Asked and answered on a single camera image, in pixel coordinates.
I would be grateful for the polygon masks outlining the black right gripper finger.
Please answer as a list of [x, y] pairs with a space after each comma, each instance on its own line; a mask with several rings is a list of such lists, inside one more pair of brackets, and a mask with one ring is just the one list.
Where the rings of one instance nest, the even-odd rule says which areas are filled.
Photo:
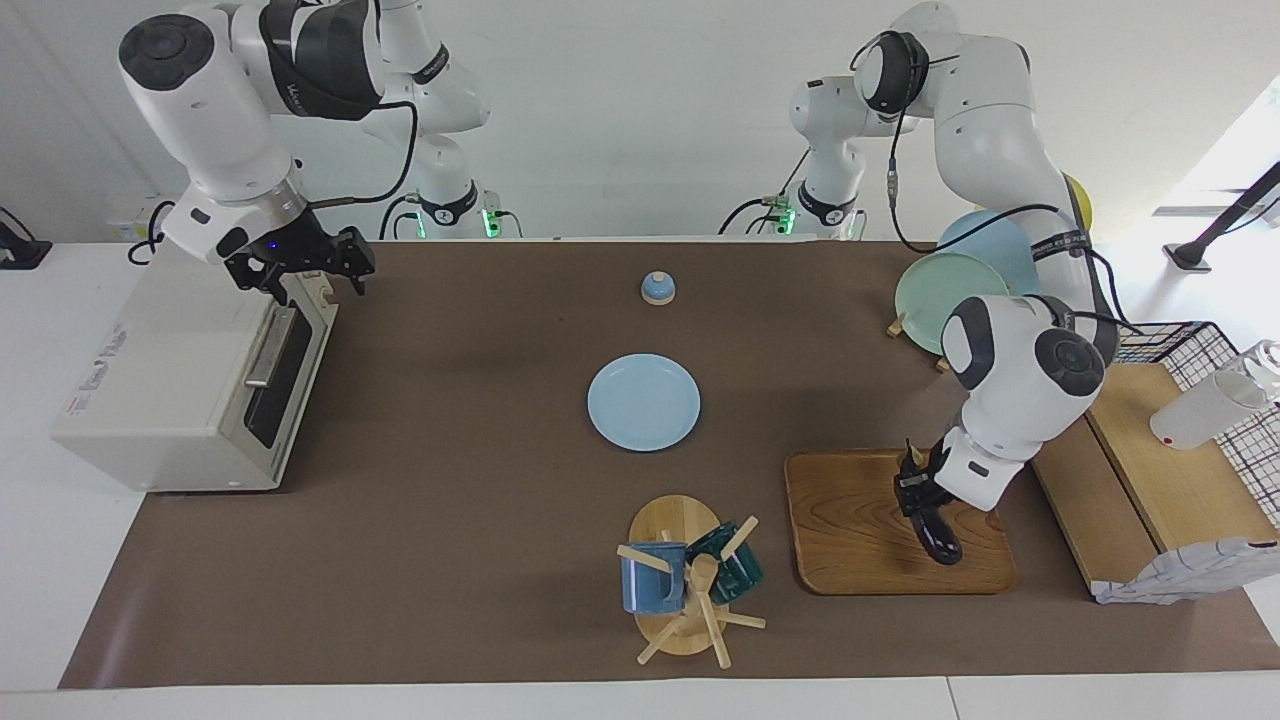
[[264, 293], [280, 307], [289, 305], [289, 293], [282, 283], [284, 272], [279, 264], [260, 260], [228, 260], [227, 270], [238, 290]]
[[335, 273], [344, 277], [352, 290], [364, 297], [369, 277], [376, 272], [376, 259], [369, 242], [356, 227], [346, 227], [335, 236]]

